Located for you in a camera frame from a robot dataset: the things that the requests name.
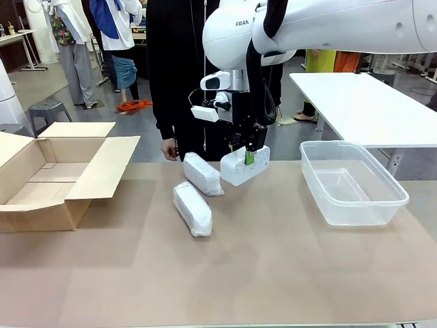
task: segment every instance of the wrapped package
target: wrapped package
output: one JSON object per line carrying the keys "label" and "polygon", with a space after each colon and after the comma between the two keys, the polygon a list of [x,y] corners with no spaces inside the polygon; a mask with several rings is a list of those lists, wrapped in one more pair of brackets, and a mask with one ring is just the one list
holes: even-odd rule
{"label": "wrapped package", "polygon": [[189,152],[185,155],[184,173],[186,178],[205,195],[224,194],[220,185],[220,172],[205,162],[198,154]]}
{"label": "wrapped package", "polygon": [[194,237],[210,236],[212,231],[212,211],[196,188],[188,181],[173,190],[174,204],[184,218]]}

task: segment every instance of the plastic bin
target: plastic bin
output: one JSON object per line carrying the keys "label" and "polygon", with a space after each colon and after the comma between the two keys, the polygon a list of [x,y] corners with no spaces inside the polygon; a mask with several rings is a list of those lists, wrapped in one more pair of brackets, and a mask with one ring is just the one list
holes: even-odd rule
{"label": "plastic bin", "polygon": [[408,203],[405,189],[360,145],[306,141],[300,152],[308,187],[332,226],[381,226]]}

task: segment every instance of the shoe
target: shoe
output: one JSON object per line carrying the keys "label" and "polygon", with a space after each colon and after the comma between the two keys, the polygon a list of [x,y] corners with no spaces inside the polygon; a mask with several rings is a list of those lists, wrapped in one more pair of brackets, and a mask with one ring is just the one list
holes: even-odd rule
{"label": "shoe", "polygon": [[87,105],[87,109],[91,109],[91,108],[97,106],[97,104],[98,104],[98,101],[95,100],[95,101],[93,101],[90,105]]}

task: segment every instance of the plastic stool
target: plastic stool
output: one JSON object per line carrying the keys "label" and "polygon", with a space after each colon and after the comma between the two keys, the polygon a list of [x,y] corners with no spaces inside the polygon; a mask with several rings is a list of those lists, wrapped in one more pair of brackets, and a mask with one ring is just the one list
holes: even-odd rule
{"label": "plastic stool", "polygon": [[395,85],[396,73],[393,70],[374,70],[370,75],[391,87]]}
{"label": "plastic stool", "polygon": [[0,124],[0,132],[11,133],[13,135],[24,135],[31,137],[30,132],[22,124]]}
{"label": "plastic stool", "polygon": [[[29,115],[30,122],[32,125],[33,132],[35,133],[35,137],[37,137],[40,133],[42,133],[45,129],[47,129],[53,122],[59,122],[58,115],[60,113],[65,113],[70,122],[72,119],[70,114],[67,112],[66,107],[60,101],[42,101],[38,104],[34,104],[29,107]],[[44,118],[46,121],[46,125],[41,129],[36,130],[35,127],[35,118]]]}

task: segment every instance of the open cardboard box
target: open cardboard box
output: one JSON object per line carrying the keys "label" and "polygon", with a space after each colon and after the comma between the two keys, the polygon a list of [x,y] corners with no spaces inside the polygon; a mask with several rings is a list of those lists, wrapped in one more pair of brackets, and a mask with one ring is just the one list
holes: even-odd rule
{"label": "open cardboard box", "polygon": [[0,232],[76,230],[91,201],[112,198],[139,137],[111,123],[56,122],[38,139],[0,133]]}

